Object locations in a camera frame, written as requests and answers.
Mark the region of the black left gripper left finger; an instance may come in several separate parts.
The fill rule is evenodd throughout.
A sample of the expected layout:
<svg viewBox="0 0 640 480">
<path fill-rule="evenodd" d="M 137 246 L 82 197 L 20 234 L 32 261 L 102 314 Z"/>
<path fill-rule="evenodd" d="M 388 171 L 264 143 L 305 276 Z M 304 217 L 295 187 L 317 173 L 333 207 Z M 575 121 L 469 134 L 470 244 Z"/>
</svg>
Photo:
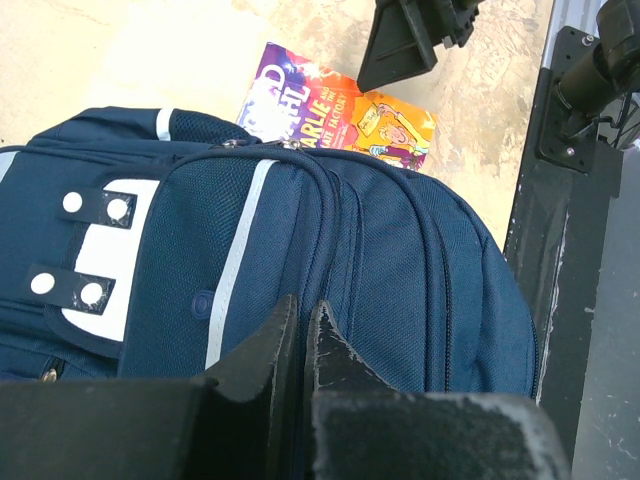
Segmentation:
<svg viewBox="0 0 640 480">
<path fill-rule="evenodd" d="M 5 479 L 287 479 L 297 316 L 281 298 L 251 337 L 177 379 L 8 383 Z"/>
</svg>

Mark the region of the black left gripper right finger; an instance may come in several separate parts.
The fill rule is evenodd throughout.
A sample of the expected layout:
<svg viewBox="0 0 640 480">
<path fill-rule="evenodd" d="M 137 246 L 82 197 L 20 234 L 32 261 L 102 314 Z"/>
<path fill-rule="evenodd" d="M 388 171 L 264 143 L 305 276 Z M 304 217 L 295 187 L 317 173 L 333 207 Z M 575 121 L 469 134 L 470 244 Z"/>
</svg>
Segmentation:
<svg viewBox="0 0 640 480">
<path fill-rule="evenodd" d="M 330 303 L 308 328 L 309 479 L 568 479 L 555 428 L 533 401 L 504 394 L 408 393 L 343 338 Z"/>
</svg>

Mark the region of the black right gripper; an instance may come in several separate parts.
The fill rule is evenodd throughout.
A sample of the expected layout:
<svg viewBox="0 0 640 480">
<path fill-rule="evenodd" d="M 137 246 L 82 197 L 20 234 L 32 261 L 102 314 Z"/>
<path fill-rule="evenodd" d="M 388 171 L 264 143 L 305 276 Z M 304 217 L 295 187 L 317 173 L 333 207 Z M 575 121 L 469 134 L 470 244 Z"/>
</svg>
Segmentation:
<svg viewBox="0 0 640 480">
<path fill-rule="evenodd" d="M 357 77 L 369 92 L 431 71 L 434 46 L 464 47 L 474 31 L 482 0 L 378 1 Z"/>
</svg>

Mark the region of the navy blue backpack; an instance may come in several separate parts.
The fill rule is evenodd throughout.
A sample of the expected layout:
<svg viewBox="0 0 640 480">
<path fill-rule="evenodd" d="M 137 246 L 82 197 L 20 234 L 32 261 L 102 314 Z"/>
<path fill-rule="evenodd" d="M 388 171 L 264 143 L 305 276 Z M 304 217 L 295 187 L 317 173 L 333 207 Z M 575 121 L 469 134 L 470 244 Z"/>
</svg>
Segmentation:
<svg viewBox="0 0 640 480">
<path fill-rule="evenodd" d="M 476 212 L 373 157 L 178 109 L 85 110 L 1 150 L 1 377 L 203 372 L 278 300 L 408 392 L 533 397 L 534 322 Z"/>
</svg>

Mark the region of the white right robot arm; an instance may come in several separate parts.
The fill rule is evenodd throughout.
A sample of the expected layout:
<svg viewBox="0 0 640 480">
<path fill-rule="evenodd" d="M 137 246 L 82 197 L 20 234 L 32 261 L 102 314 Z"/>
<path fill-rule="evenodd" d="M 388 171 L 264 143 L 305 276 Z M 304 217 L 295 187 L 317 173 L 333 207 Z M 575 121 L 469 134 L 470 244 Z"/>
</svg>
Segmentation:
<svg viewBox="0 0 640 480">
<path fill-rule="evenodd" d="M 378 1 L 357 77 L 363 92 L 413 78 L 437 64 L 435 47 L 465 46 L 478 1 Z M 576 136 L 622 94 L 639 88 L 639 3 L 607 1 L 596 15 L 599 38 L 561 76 L 557 94 Z"/>
</svg>

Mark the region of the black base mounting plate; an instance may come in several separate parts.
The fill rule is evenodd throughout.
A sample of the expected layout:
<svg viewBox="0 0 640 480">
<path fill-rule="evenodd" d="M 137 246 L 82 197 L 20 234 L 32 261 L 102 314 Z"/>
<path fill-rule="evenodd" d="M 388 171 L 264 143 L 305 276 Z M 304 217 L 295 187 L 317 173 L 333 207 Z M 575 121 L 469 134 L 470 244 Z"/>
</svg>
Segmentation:
<svg viewBox="0 0 640 480">
<path fill-rule="evenodd" d="M 505 253 L 539 338 L 536 401 L 577 479 L 639 475 L 639 155 L 603 130 L 564 145 L 557 78 L 593 50 L 572 26 L 538 76 Z"/>
</svg>

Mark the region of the Roald Dahl Charlie book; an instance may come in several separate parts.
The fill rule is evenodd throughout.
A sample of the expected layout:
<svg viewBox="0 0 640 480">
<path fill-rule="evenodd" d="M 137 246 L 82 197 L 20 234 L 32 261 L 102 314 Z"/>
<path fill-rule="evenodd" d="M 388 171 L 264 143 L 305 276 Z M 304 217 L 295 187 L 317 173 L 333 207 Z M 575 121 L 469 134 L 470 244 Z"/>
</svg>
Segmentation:
<svg viewBox="0 0 640 480">
<path fill-rule="evenodd" d="M 437 116 L 275 43 L 263 51 L 238 124 L 264 141 L 369 154 L 424 173 Z"/>
</svg>

